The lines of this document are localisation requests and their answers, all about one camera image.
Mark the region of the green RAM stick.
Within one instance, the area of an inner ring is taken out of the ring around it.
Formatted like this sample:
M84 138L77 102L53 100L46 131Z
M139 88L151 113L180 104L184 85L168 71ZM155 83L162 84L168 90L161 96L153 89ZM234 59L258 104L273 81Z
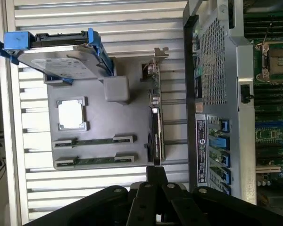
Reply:
M117 153L114 157L98 157L98 158L80 158L61 157L54 161L56 168L61 167L78 167L85 165L101 165L101 164L117 164L117 163L132 163L135 162L134 154Z
M112 138L101 138L101 139L90 139L90 140L79 140L78 138L56 140L52 142L54 148L62 147L77 147L84 145L108 145L118 143L134 143L136 141L135 135L122 136L115 135Z

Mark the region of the black case label sticker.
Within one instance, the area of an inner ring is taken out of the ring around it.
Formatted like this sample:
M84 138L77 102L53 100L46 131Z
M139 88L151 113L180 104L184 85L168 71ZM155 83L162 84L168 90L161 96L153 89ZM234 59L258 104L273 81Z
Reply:
M207 125L204 114L196 114L197 184L208 185Z

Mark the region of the black graphics card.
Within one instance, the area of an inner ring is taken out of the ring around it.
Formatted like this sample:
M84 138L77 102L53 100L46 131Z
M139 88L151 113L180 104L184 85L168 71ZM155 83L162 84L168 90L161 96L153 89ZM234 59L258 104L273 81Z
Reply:
M140 79L140 82L147 83L149 95L148 159L156 166L161 165L165 158L160 64L169 57L168 51L168 47L154 48L153 57L142 65Z

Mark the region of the grey parts rack plate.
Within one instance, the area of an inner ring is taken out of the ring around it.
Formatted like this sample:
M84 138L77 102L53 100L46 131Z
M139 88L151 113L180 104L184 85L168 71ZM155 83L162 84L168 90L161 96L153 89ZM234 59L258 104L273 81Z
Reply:
M57 170L82 170L96 168L117 168L154 165L148 159L149 95L147 83L140 82L142 65L151 58L133 57L117 61L115 76L126 76L129 81L130 99L123 105L108 102L104 96L103 79L76 80L71 85L55 87L49 85L48 107L53 166ZM58 102L80 100L83 105L84 128L60 129ZM79 140L112 138L115 135L135 135L134 143L108 145L84 145L54 148L56 140L78 138ZM117 153L134 154L135 162L85 165L56 168L54 161L61 157L98 158L114 157Z

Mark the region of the white expansion slot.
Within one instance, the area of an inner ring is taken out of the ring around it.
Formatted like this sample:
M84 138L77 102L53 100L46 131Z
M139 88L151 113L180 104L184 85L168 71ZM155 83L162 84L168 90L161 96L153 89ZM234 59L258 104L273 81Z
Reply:
M279 173L281 172L281 167L276 165L261 165L256 166L255 172L256 174Z

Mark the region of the grey open PC case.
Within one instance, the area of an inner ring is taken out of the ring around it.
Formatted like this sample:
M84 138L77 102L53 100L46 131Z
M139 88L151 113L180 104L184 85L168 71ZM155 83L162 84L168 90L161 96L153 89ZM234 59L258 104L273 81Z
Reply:
M196 114L206 116L208 185L247 202L283 205L256 180L253 46L243 0L187 0L183 11L189 184L197 184Z

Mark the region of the green motherboard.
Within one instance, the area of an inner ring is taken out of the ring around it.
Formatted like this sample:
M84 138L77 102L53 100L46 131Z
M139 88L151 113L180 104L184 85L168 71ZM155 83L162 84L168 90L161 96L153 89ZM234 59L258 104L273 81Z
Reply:
M254 40L283 39L283 0L243 0L244 35ZM283 121L283 83L254 80L255 123ZM276 165L279 173L257 174L258 186L283 189L283 128L255 128L256 166Z

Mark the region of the silver CPU chip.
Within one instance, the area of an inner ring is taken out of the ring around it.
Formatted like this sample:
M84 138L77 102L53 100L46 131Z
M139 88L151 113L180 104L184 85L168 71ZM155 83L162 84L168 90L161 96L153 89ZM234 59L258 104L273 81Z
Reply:
M60 129L84 128L83 105L80 100L59 101L58 120Z

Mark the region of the grey square block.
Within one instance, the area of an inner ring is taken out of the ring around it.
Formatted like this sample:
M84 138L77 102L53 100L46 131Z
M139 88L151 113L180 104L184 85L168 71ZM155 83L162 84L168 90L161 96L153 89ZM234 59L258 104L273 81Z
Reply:
M105 77L104 96L108 102L128 104L130 99L129 81L126 76Z

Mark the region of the blue expansion slot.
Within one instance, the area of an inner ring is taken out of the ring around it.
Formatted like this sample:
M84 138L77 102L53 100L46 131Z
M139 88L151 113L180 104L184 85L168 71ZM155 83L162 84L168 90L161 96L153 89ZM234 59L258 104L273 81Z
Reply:
M283 121L265 121L265 122L256 122L255 123L256 129L263 129L263 128L283 128Z

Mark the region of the hard disk in blue caddy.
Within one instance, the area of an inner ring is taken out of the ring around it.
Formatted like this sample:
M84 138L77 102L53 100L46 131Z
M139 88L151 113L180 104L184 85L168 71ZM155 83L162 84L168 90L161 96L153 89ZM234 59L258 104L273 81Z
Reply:
M98 32L53 34L6 32L0 56L44 74L46 82L70 85L75 80L103 79L116 74L115 64Z

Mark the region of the metal CPU socket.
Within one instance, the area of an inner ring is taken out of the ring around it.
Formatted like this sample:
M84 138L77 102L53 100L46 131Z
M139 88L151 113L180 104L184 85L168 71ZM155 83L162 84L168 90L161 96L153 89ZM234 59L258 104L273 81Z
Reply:
M254 40L253 68L256 83L283 83L283 39Z

